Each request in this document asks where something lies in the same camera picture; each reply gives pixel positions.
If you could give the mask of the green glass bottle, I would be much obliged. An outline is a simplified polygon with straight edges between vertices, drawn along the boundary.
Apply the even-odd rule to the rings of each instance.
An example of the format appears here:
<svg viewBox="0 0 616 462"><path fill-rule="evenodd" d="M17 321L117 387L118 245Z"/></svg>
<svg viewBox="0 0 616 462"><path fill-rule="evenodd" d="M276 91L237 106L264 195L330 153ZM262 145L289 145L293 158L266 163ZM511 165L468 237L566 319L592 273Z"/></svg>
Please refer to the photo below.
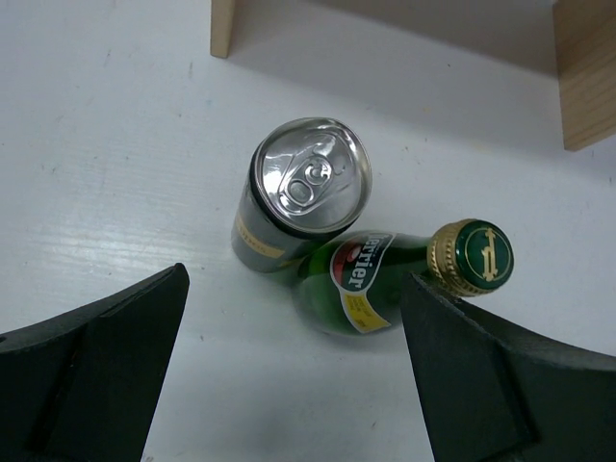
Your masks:
<svg viewBox="0 0 616 462"><path fill-rule="evenodd" d="M430 237L364 230L346 233L305 258L295 306L317 329L373 335L401 324L408 274L461 296L490 294L514 269L513 245L497 225L476 218L442 226Z"/></svg>

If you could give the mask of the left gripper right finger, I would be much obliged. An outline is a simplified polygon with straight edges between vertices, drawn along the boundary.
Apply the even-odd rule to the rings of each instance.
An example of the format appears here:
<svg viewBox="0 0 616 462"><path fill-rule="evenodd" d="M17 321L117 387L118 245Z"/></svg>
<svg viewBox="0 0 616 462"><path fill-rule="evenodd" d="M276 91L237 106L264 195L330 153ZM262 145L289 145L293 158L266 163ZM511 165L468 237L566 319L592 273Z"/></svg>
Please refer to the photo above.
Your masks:
<svg viewBox="0 0 616 462"><path fill-rule="evenodd" d="M402 322L437 461L612 461L615 359L410 273Z"/></svg>

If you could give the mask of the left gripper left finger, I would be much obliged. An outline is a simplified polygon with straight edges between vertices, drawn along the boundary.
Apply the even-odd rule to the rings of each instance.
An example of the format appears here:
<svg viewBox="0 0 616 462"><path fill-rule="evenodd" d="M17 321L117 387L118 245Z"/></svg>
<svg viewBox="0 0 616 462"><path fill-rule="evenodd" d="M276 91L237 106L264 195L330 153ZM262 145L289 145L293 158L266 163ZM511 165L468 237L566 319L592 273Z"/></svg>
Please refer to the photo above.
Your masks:
<svg viewBox="0 0 616 462"><path fill-rule="evenodd" d="M2 460L141 460L189 286L176 264L2 334Z"/></svg>

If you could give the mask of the black can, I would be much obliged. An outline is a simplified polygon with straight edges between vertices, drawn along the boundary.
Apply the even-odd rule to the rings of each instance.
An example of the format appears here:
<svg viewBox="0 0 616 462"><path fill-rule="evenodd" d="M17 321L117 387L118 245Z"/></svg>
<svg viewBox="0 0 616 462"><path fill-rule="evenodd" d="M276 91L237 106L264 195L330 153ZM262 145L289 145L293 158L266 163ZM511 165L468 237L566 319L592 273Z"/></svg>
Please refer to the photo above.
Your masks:
<svg viewBox="0 0 616 462"><path fill-rule="evenodd" d="M328 117L288 121L251 157L232 248L251 270L282 270L345 232L371 192L367 150L348 125Z"/></svg>

